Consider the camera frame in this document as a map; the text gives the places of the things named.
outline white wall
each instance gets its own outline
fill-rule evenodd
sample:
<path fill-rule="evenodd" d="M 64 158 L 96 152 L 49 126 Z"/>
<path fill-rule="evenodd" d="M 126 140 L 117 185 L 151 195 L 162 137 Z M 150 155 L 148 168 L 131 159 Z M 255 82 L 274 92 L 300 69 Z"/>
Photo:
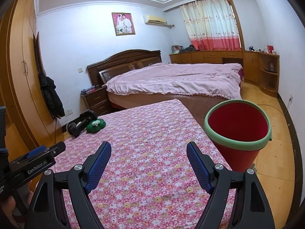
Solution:
<path fill-rule="evenodd" d="M 136 34 L 116 36 L 112 12 L 131 13 Z M 37 18 L 45 71 L 55 81 L 65 111 L 73 110 L 60 120 L 61 125 L 86 109 L 80 91 L 92 85 L 88 65 L 130 49 L 161 50 L 162 61 L 170 62 L 170 29 L 146 25 L 144 14 L 165 17 L 160 10 L 116 4 L 72 7 Z"/>
<path fill-rule="evenodd" d="M 305 173 L 305 28 L 287 0 L 256 1 L 263 16 L 268 44 L 280 54 L 279 94 L 286 105 L 290 94 L 293 95 L 289 114 L 298 135 Z"/>
<path fill-rule="evenodd" d="M 173 39 L 173 45 L 181 45 L 184 48 L 187 48 L 192 44 L 188 32 L 186 31 L 180 8 L 175 8 L 167 11 L 166 20 L 168 24 L 175 25 L 175 27 L 170 30 L 170 34 Z"/>
<path fill-rule="evenodd" d="M 266 33 L 256 0 L 233 0 L 233 3 L 242 28 L 245 49 L 248 50 L 250 46 L 255 50 L 264 49 L 267 45 Z"/>
<path fill-rule="evenodd" d="M 254 49 L 264 49 L 267 45 L 265 28 L 262 15 L 256 0 L 233 0 L 235 5 L 246 50 L 253 46 Z M 180 8 L 175 8 L 166 13 L 166 19 L 169 24 L 174 24 L 170 33 L 175 45 L 188 47 L 191 44 Z"/>

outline pink curtain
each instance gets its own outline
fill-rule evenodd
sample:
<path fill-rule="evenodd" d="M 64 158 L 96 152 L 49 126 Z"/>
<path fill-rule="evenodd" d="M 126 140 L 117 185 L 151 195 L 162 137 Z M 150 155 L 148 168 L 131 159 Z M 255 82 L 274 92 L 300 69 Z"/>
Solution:
<path fill-rule="evenodd" d="M 199 0 L 180 6 L 190 40 L 197 50 L 241 50 L 227 0 Z"/>

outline bed frame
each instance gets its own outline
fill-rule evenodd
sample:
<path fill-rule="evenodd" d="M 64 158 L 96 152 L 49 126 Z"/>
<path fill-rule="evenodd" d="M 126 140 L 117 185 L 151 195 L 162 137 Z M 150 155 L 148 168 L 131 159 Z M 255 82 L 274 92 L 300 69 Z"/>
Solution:
<path fill-rule="evenodd" d="M 104 61 L 88 65 L 87 70 L 92 84 L 99 86 L 132 69 L 140 69 L 160 62 L 162 62 L 161 51 L 127 50 Z"/>

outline wooden wardrobe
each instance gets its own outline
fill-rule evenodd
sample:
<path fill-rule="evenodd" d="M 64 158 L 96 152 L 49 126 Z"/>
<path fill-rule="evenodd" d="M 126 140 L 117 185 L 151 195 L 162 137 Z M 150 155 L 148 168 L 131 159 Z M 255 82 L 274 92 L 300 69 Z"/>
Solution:
<path fill-rule="evenodd" d="M 10 160 L 63 141 L 43 99 L 35 61 L 34 0 L 15 0 L 0 21 L 0 105 L 6 106 Z"/>

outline blue gripper pad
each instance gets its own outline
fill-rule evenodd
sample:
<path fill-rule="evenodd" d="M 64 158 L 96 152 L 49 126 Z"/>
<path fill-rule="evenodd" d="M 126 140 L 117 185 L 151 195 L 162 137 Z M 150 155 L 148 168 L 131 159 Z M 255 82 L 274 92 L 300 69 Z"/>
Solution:
<path fill-rule="evenodd" d="M 107 142 L 103 150 L 100 152 L 96 158 L 91 169 L 88 171 L 87 184 L 85 190 L 89 194 L 92 190 L 96 189 L 102 174 L 108 164 L 111 157 L 111 145 Z"/>
<path fill-rule="evenodd" d="M 210 194 L 212 192 L 212 186 L 209 181 L 209 173 L 190 143 L 188 143 L 186 146 L 186 155 L 189 159 L 189 162 L 193 168 L 193 171 L 197 177 L 201 188 Z"/>
<path fill-rule="evenodd" d="M 30 152 L 27 154 L 26 158 L 29 159 L 29 158 L 31 158 L 31 157 L 33 157 L 33 156 L 36 156 L 37 154 L 43 152 L 45 149 L 47 149 L 45 146 L 39 146 L 39 147 L 37 147 L 36 149 L 30 151 Z"/>

